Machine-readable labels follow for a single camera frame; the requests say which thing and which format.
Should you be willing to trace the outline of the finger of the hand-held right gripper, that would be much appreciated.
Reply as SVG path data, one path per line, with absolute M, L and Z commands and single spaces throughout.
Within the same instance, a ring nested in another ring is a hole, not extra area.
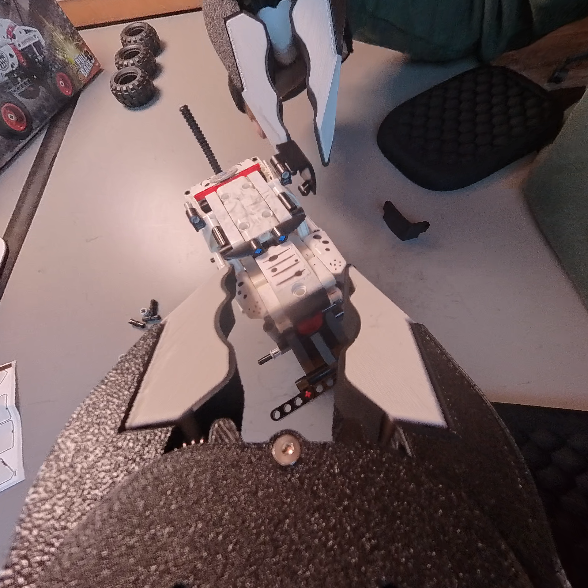
M 243 11 L 226 20 L 226 29 L 242 87 L 242 110 L 275 150 L 273 161 L 285 164 L 280 145 L 290 140 L 282 102 L 292 93 L 290 8 Z
M 320 160 L 330 161 L 344 41 L 344 1 L 295 1 L 290 22 L 306 63 Z

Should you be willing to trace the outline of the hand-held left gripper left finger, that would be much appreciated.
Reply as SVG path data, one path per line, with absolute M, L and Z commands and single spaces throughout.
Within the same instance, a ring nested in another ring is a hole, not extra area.
M 214 274 L 167 318 L 122 420 L 123 430 L 178 424 L 207 432 L 231 419 L 242 430 L 243 388 L 228 341 L 235 325 L 234 274 Z

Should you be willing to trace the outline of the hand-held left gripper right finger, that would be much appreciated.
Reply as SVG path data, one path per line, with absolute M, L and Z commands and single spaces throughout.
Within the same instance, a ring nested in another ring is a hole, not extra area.
M 346 269 L 339 391 L 360 394 L 391 421 L 448 430 L 415 323 L 357 269 Z

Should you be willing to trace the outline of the black toy fender piece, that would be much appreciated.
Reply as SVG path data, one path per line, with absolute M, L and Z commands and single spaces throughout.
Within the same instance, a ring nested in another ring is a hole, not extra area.
M 383 204 L 383 220 L 401 241 L 416 239 L 430 227 L 430 223 L 427 221 L 409 221 L 391 201 L 385 201 Z
M 283 186 L 292 183 L 292 177 L 300 174 L 301 184 L 299 192 L 303 196 L 316 194 L 316 175 L 312 164 L 306 158 L 298 144 L 288 140 L 275 146 L 276 153 L 270 158 L 270 164 L 275 170 L 278 180 Z

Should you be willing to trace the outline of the white toy brick truck model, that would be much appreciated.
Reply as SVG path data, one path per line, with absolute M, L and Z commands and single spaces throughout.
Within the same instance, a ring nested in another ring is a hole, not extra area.
M 298 393 L 270 411 L 278 422 L 334 388 L 347 263 L 270 161 L 222 169 L 189 107 L 179 110 L 213 171 L 185 192 L 186 216 L 217 266 L 234 269 L 242 313 L 263 320 L 276 348 L 292 351 L 304 371 Z

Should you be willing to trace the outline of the toy truck set box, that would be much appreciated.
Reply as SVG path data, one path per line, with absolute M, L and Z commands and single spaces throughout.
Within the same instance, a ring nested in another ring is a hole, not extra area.
M 1 167 L 101 71 L 57 1 L 1 1 Z

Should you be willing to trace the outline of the cluster of small toy pins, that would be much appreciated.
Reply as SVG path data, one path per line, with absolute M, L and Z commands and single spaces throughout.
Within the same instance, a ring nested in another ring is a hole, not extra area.
M 156 299 L 151 299 L 148 306 L 142 307 L 140 314 L 139 319 L 129 318 L 128 324 L 136 329 L 145 330 L 160 324 L 162 321 L 159 314 L 159 303 Z

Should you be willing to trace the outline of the white sticker sheet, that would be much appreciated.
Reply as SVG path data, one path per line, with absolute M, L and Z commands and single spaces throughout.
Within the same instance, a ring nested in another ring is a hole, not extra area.
M 17 362 L 1 365 L 1 492 L 25 479 Z

